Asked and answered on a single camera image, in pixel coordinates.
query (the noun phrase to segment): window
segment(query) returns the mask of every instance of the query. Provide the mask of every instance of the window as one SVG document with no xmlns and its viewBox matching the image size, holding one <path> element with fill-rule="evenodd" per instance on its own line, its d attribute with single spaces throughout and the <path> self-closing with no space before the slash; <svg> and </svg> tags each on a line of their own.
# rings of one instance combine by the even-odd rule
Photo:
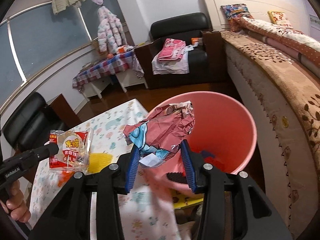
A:
<svg viewBox="0 0 320 240">
<path fill-rule="evenodd" d="M 0 59 L 0 105 L 2 105 L 22 85 L 10 48 L 7 23 L 0 26 Z"/>
<path fill-rule="evenodd" d="M 74 7 L 54 15 L 47 4 L 10 20 L 13 44 L 26 78 L 90 42 Z"/>
</svg>

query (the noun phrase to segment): colorful cushion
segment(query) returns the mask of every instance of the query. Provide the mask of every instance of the colorful cushion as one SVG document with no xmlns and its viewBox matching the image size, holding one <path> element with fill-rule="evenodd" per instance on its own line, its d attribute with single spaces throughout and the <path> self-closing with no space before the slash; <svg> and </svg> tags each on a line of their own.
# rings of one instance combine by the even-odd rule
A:
<svg viewBox="0 0 320 240">
<path fill-rule="evenodd" d="M 268 11 L 268 14 L 273 24 L 293 29 L 292 25 L 289 22 L 289 19 L 286 17 L 284 12 Z"/>
<path fill-rule="evenodd" d="M 230 31 L 232 31 L 232 32 L 238 32 L 242 29 L 241 26 L 234 20 L 234 18 L 247 17 L 247 18 L 253 19 L 247 6 L 244 3 L 222 5 L 221 9 L 224 12 L 224 14 L 226 15 L 227 20 L 229 21 L 229 24 L 231 27 Z"/>
</svg>

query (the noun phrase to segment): crumpled snack wrapper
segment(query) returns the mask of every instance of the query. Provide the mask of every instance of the crumpled snack wrapper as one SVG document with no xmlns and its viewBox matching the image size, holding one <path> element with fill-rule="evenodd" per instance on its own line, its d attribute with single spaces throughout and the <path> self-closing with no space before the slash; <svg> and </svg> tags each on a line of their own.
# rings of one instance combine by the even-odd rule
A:
<svg viewBox="0 0 320 240">
<path fill-rule="evenodd" d="M 127 144 L 134 143 L 142 157 L 152 154 L 140 161 L 142 167 L 158 167 L 177 153 L 181 141 L 194 125 L 193 106 L 187 101 L 157 107 L 148 118 L 126 125 L 123 133 Z"/>
</svg>

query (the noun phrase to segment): brown bedspread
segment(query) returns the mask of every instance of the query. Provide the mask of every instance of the brown bedspread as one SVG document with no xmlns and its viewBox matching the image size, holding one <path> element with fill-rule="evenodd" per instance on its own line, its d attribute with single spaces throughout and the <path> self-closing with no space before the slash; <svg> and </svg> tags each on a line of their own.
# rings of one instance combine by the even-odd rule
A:
<svg viewBox="0 0 320 240">
<path fill-rule="evenodd" d="M 320 80 L 289 55 L 246 34 L 221 32 L 223 39 L 257 65 L 281 91 L 309 143 L 320 189 Z"/>
</svg>

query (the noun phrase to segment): metal screw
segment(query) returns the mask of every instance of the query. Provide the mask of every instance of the metal screw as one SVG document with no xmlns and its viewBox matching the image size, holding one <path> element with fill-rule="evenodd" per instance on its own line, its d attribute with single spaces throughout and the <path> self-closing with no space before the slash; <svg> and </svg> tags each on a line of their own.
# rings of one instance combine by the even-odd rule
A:
<svg viewBox="0 0 320 240">
<path fill-rule="evenodd" d="M 248 173 L 246 173 L 245 171 L 241 171 L 241 172 L 239 172 L 239 175 L 240 175 L 240 177 L 241 178 L 246 178 L 246 177 L 248 177 Z"/>
<path fill-rule="evenodd" d="M 213 166 L 210 163 L 206 163 L 203 165 L 206 170 L 212 170 Z"/>
<path fill-rule="evenodd" d="M 116 164 L 116 163 L 112 163 L 109 165 L 109 169 L 112 170 L 112 171 L 115 171 L 119 168 L 119 165 Z"/>
<path fill-rule="evenodd" d="M 76 179 L 80 179 L 82 177 L 82 172 L 76 172 L 74 175 L 73 175 Z"/>
</svg>

